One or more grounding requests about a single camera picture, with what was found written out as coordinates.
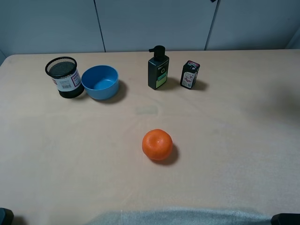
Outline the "small black ink box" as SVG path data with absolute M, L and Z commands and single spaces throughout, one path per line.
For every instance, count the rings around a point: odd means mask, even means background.
M 199 69 L 199 63 L 188 60 L 182 69 L 180 85 L 184 88 L 192 89 L 197 80 Z

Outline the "orange mandarin fruit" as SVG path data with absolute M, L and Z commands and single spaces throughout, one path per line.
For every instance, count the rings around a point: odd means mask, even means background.
M 142 150 L 151 160 L 165 160 L 173 150 L 172 138 L 161 129 L 151 130 L 142 139 Z

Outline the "dark green pump bottle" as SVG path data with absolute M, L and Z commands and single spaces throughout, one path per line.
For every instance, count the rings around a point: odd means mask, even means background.
M 167 81 L 169 57 L 162 45 L 149 49 L 149 52 L 153 57 L 148 61 L 148 86 L 156 90 Z

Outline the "blue plastic bowl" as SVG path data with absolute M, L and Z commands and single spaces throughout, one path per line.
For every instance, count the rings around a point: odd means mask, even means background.
M 89 68 L 83 73 L 81 80 L 87 94 L 95 100 L 107 100 L 119 90 L 119 74 L 108 65 Z

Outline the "black mesh pen holder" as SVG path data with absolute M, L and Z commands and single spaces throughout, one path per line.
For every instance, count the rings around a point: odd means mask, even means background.
M 77 62 L 72 57 L 57 57 L 47 63 L 46 74 L 51 77 L 63 98 L 76 98 L 84 91 Z

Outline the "grey cloth at bottom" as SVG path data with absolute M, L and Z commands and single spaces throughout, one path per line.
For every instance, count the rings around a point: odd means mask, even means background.
M 241 210 L 168 208 L 99 214 L 89 225 L 270 225 L 271 217 Z

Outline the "black right base corner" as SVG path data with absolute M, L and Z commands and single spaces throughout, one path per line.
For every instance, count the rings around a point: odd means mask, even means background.
M 280 213 L 271 219 L 272 225 L 300 225 L 300 214 Z

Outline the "black base corner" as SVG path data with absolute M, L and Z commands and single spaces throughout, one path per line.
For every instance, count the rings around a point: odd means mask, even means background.
M 271 219 L 272 225 L 300 225 L 300 214 L 280 213 Z
M 0 225 L 11 225 L 14 214 L 11 210 L 0 208 Z

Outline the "black left base corner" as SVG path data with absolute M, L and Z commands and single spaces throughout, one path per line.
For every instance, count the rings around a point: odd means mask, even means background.
M 11 210 L 0 208 L 0 225 L 11 225 L 14 214 Z

